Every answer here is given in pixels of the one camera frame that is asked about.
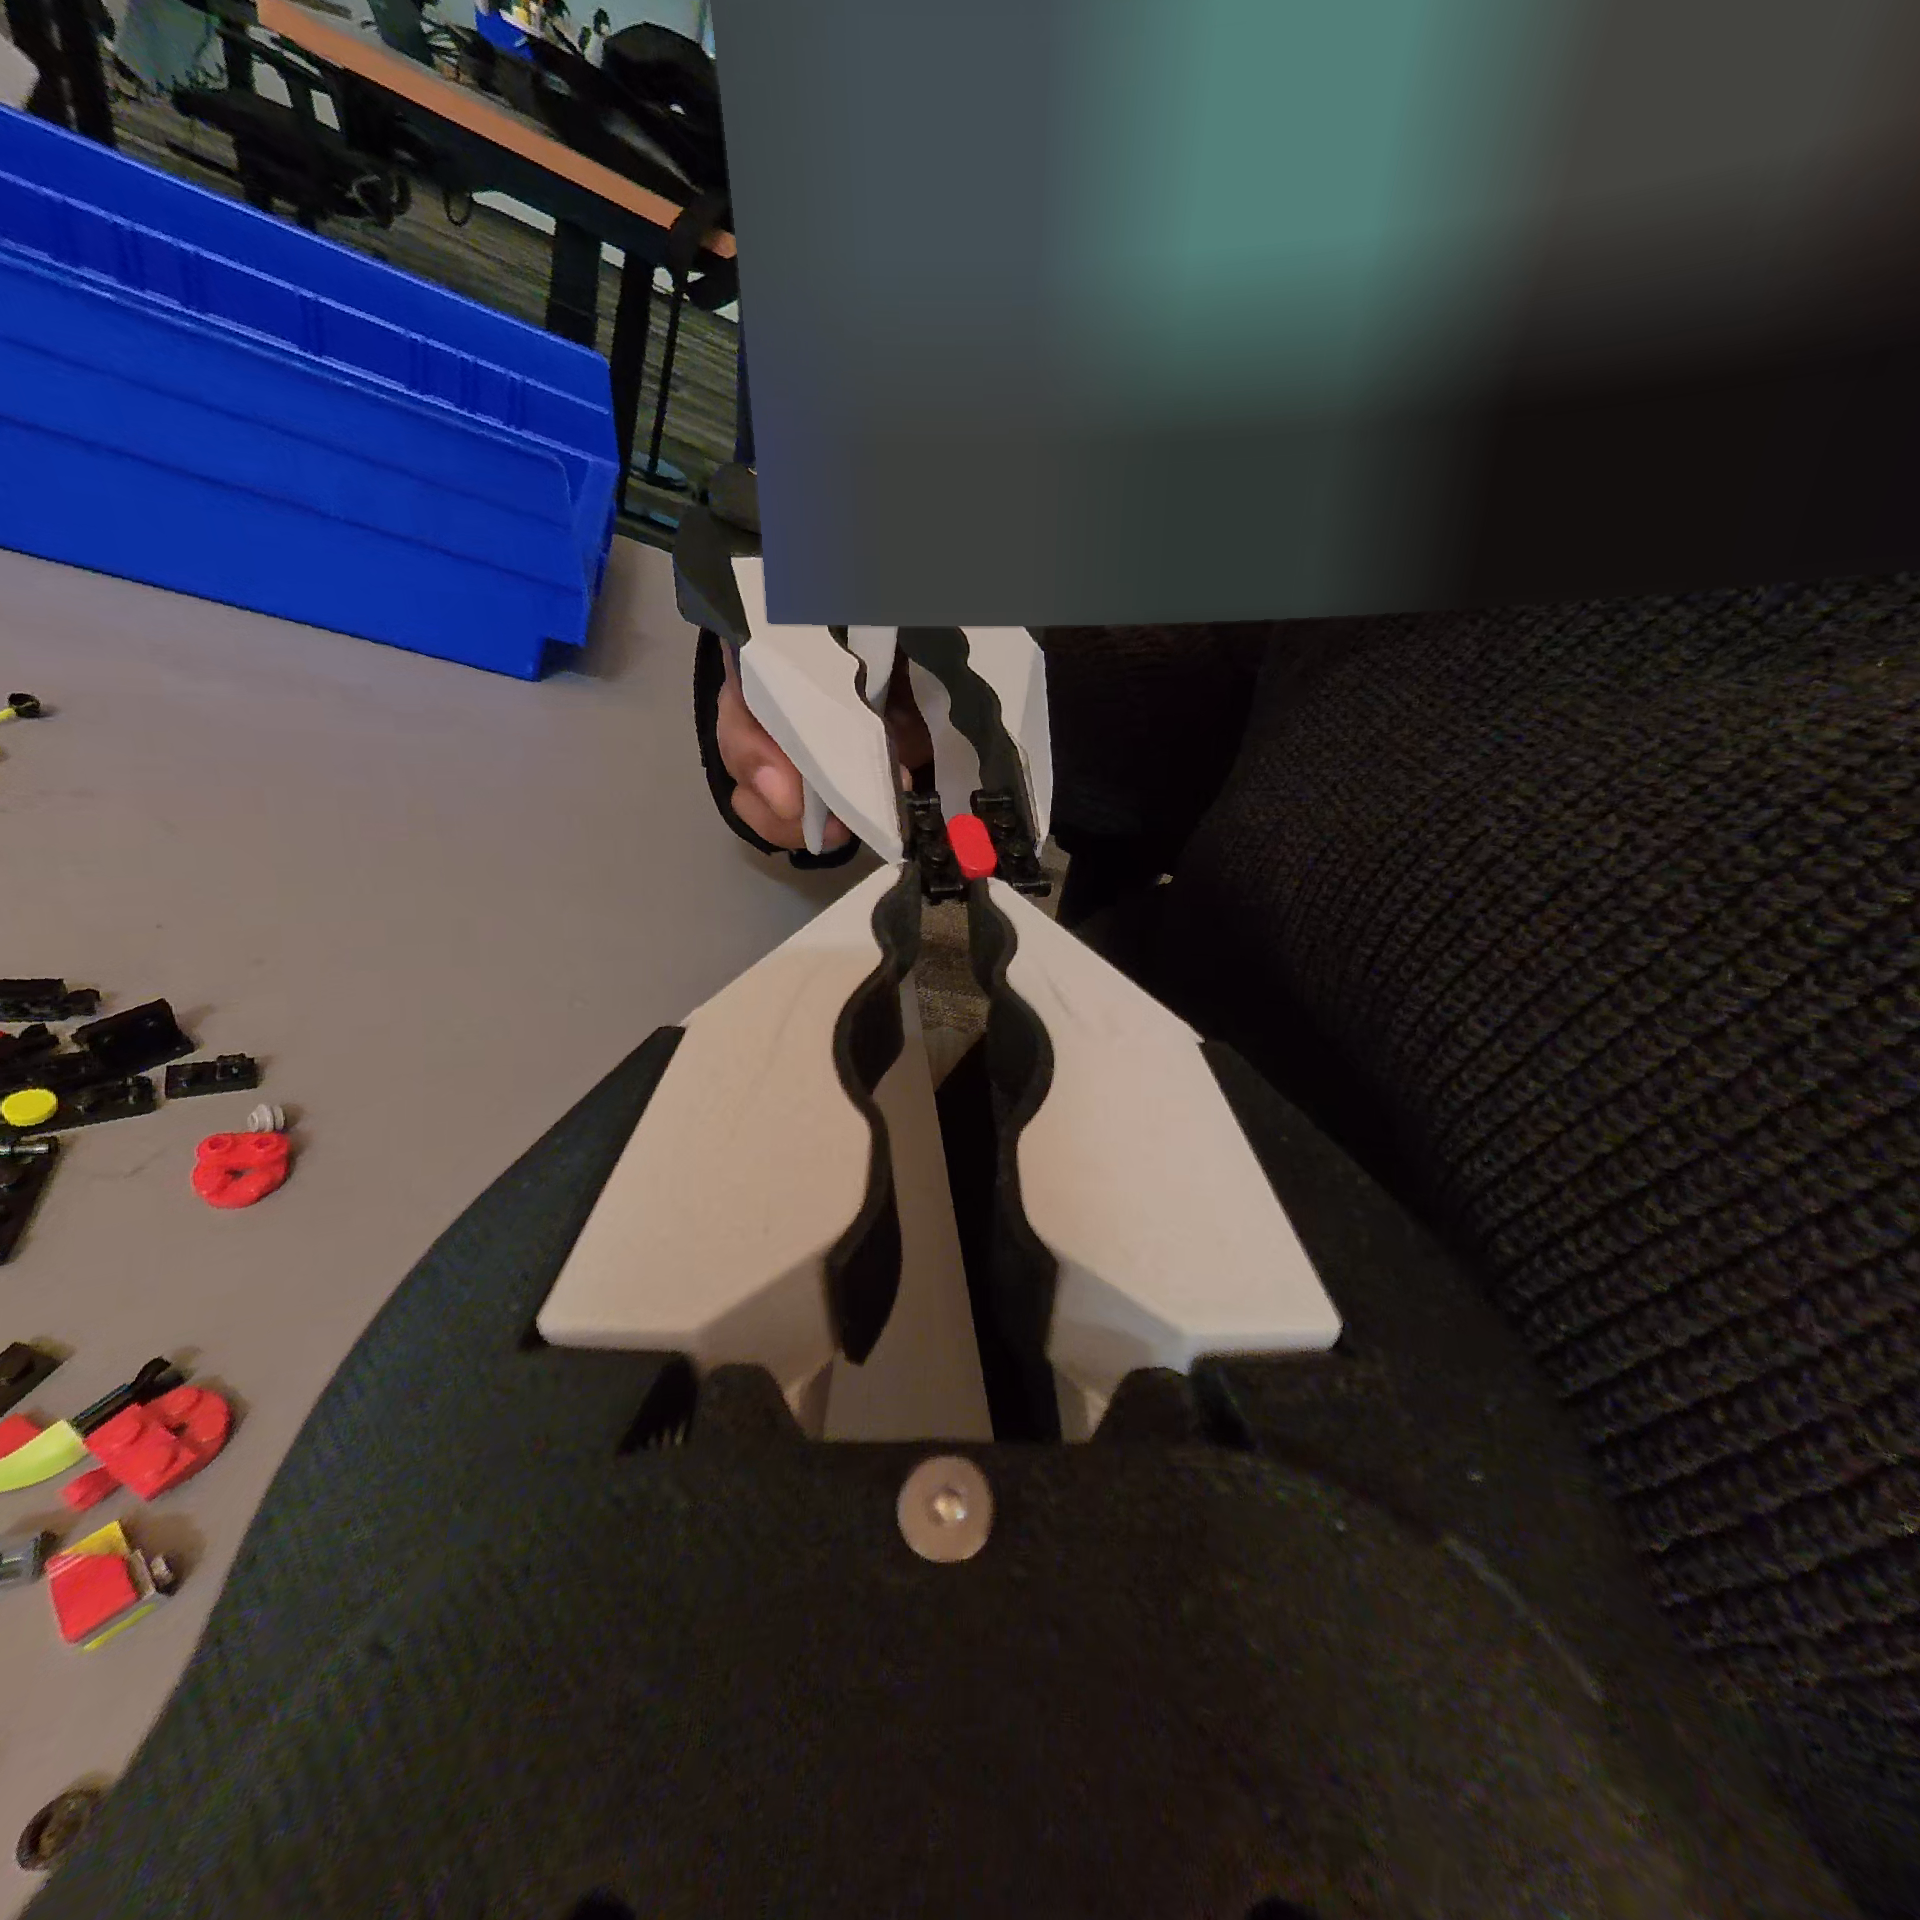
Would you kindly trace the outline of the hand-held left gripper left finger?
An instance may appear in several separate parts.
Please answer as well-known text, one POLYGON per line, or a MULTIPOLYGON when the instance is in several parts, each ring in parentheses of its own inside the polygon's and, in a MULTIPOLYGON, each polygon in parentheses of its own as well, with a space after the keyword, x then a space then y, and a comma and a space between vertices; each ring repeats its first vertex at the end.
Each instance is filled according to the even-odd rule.
POLYGON ((931 1076, 921 879, 877 871, 681 1023, 540 1315, 556 1348, 768 1373, 809 1438, 917 1307, 931 1076))

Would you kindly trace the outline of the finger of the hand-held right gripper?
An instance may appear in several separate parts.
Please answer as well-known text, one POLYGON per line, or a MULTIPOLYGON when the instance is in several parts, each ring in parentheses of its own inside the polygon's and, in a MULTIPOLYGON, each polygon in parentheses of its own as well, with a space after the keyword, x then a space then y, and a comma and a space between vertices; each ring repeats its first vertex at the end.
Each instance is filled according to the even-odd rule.
POLYGON ((900 629, 899 654, 931 745, 920 791, 956 814, 984 786, 1015 788, 1044 855, 1055 753, 1039 637, 1027 629, 900 629))
POLYGON ((775 625, 739 652, 751 713, 795 764, 802 834, 825 852, 825 825, 841 821, 888 861, 906 860, 903 785, 884 718, 899 634, 775 625))

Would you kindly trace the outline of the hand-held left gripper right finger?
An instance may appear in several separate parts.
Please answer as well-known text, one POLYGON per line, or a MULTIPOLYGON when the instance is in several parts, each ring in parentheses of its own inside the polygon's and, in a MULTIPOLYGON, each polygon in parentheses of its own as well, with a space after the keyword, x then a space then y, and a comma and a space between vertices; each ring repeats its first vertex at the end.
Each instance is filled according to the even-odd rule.
POLYGON ((1009 882, 968 911, 993 1301, 1044 1436, 1090 1441, 1140 1371, 1329 1354, 1339 1313, 1201 1036, 1009 882))

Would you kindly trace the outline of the black and red toy brick model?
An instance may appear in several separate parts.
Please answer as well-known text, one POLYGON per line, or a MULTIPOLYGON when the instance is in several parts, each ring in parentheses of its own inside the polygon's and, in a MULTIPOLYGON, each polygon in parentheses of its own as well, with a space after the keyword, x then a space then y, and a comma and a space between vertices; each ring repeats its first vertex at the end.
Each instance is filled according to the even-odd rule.
POLYGON ((1044 871, 1024 803, 1010 786, 984 786, 956 814, 932 791, 900 795, 903 851, 929 905, 960 900, 979 879, 1002 879, 1019 895, 1044 898, 1044 871))

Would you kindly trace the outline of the person's right hand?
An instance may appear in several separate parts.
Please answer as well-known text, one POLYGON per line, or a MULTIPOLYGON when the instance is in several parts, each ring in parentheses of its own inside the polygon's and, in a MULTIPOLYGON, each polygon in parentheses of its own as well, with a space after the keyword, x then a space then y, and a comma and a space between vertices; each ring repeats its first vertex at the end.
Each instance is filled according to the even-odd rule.
POLYGON ((739 825, 768 847, 808 852, 802 775, 747 708, 731 663, 716 697, 714 743, 739 825))

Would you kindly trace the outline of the blue plastic bin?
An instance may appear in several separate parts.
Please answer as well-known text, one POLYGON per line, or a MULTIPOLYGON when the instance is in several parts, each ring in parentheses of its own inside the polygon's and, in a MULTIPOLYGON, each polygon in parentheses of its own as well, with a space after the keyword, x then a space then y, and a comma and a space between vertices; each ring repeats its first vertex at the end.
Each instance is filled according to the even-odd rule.
POLYGON ((2 121, 8 267, 580 455, 618 486, 595 350, 24 110, 2 121))
POLYGON ((515 682, 537 682, 556 654, 584 647, 595 614, 587 586, 455 558, 15 421, 2 434, 2 547, 515 682))
POLYGON ((261 351, 175 372, 5 342, 5 547, 155 586, 277 558, 577 593, 609 522, 611 409, 515 398, 499 421, 261 351))

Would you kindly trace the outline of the black knit sweater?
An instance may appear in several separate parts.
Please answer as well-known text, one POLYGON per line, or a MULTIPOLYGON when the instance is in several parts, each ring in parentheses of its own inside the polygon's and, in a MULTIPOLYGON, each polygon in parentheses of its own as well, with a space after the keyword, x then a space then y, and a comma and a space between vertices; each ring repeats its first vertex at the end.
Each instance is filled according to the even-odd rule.
POLYGON ((1463 1258, 1915 1916, 1915 571, 1041 647, 1064 918, 1463 1258))

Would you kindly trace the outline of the wooden top desk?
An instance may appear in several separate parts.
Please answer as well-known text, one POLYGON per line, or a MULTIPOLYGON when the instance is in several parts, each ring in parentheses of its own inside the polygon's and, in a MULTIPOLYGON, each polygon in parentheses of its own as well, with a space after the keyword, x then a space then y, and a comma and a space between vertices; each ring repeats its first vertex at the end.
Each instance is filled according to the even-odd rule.
POLYGON ((480 30, 425 26, 418 5, 371 5, 372 30, 322 5, 258 3, 255 22, 346 87, 340 117, 372 114, 405 169, 444 206, 500 194, 548 219, 544 330, 597 348, 604 253, 620 253, 611 386, 620 477, 689 491, 663 463, 668 396, 689 308, 736 300, 736 237, 712 62, 659 43, 656 110, 556 42, 523 54, 480 30))

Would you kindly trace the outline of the heap of toy bricks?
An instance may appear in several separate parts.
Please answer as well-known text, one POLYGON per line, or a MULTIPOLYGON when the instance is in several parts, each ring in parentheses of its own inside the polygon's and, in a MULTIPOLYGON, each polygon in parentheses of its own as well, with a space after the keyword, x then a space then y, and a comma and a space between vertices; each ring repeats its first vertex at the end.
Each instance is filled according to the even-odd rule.
MULTIPOLYGON (((199 1054, 171 1002, 104 1013, 104 996, 64 977, 2 983, 2 1260, 18 1253, 56 1180, 64 1140, 89 1127, 151 1118, 167 1102, 255 1092, 245 1052, 199 1054)), ((234 1436, 234 1405, 183 1364, 146 1359, 84 1407, 42 1421, 27 1404, 58 1371, 53 1348, 15 1340, 2 1359, 5 1494, 56 1490, 84 1517, 127 1497, 153 1503, 199 1477, 234 1436)), ((165 1553, 121 1521, 79 1538, 51 1529, 5 1542, 5 1586, 44 1583, 56 1631, 91 1650, 151 1617, 178 1586, 165 1553)))

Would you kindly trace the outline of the black office chair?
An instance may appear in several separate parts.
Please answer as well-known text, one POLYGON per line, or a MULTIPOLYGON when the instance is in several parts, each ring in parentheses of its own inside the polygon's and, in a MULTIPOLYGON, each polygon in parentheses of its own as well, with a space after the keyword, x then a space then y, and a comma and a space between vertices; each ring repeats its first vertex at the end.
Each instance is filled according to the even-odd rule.
POLYGON ((395 227, 413 172, 393 107, 332 63, 219 27, 219 71, 171 85, 171 105, 229 138, 242 199, 308 230, 328 222, 395 227))

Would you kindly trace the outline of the round metal table insert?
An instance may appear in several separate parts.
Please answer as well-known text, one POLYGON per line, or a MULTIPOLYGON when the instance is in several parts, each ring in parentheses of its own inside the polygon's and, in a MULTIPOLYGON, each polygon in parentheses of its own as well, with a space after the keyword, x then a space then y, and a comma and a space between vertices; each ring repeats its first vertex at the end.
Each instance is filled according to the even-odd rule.
POLYGON ((36 1807, 16 1838, 16 1867, 27 1875, 53 1871, 89 1831, 107 1787, 80 1783, 36 1807))

